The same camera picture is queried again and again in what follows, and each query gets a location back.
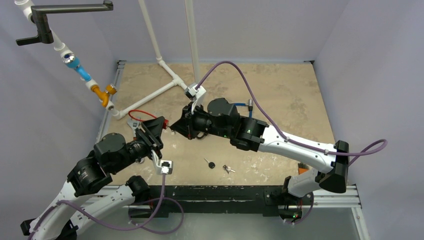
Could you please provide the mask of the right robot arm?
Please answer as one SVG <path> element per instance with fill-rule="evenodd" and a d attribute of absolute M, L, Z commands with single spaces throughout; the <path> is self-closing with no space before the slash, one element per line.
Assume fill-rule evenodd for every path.
<path fill-rule="evenodd" d="M 308 165 L 306 172 L 285 179 L 280 196 L 288 204 L 319 189 L 337 194 L 347 190 L 348 143 L 320 143 L 290 134 L 282 137 L 273 125 L 240 115 L 225 98 L 212 100 L 206 110 L 189 103 L 170 128 L 189 140 L 204 133 L 229 139 L 239 150 L 272 153 Z"/>

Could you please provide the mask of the red cable lock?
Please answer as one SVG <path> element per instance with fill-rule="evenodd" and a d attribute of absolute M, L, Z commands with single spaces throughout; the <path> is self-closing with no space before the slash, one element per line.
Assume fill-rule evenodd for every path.
<path fill-rule="evenodd" d="M 157 118 L 158 118 L 157 116 L 153 115 L 152 113 L 147 112 L 147 111 L 144 111 L 144 110 L 140 110 L 140 109 L 133 109 L 133 110 L 130 110 L 130 111 L 128 112 L 128 116 L 129 116 L 132 120 L 135 120 L 135 121 L 138 121 L 138 122 L 146 122 L 146 121 L 147 121 L 147 119 L 143 119 L 143 118 L 140 118 L 140 117 L 138 117 L 138 116 L 135 116 L 135 115 L 134 115 L 135 113 L 140 113 L 140 114 L 143 114 L 143 115 L 149 116 L 148 121 L 149 121 L 149 120 L 153 120 L 153 119 L 157 119 Z M 164 130 L 166 130 L 168 127 L 169 127 L 169 120 L 168 120 L 168 119 L 165 119 L 165 120 L 164 120 L 164 122 L 163 122 L 163 124 L 162 124 L 162 128 L 163 128 Z"/>

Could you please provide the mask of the black head key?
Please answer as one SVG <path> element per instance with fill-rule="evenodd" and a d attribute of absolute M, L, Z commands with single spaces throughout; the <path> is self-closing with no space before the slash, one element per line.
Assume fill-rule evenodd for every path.
<path fill-rule="evenodd" d="M 209 160 L 207 160 L 206 158 L 204 159 L 206 162 L 207 162 L 207 164 L 208 164 L 208 167 L 210 168 L 210 169 L 214 169 L 215 168 L 215 163 L 214 162 L 212 162 L 212 161 L 209 161 Z"/>

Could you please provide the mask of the silver key bunch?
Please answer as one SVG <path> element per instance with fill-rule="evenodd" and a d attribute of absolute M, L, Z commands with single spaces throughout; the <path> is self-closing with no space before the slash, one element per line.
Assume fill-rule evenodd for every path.
<path fill-rule="evenodd" d="M 222 168 L 229 174 L 229 173 L 235 173 L 236 171 L 232 169 L 230 166 L 223 165 Z"/>

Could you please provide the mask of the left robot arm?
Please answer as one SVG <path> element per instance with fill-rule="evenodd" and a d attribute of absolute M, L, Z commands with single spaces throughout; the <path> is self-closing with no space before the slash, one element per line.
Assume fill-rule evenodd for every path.
<path fill-rule="evenodd" d="M 113 175 L 144 158 L 152 160 L 162 176 L 170 173 L 171 163 L 161 159 L 164 146 L 161 134 L 167 123 L 162 116 L 141 122 L 130 142 L 126 142 L 120 133 L 105 135 L 85 158 L 76 163 L 47 209 L 39 217 L 21 223 L 23 235 L 30 240 L 75 240 L 119 208 L 134 202 L 138 205 L 146 203 L 150 187 L 141 176 L 135 175 L 113 193 L 82 207 L 112 182 Z"/>

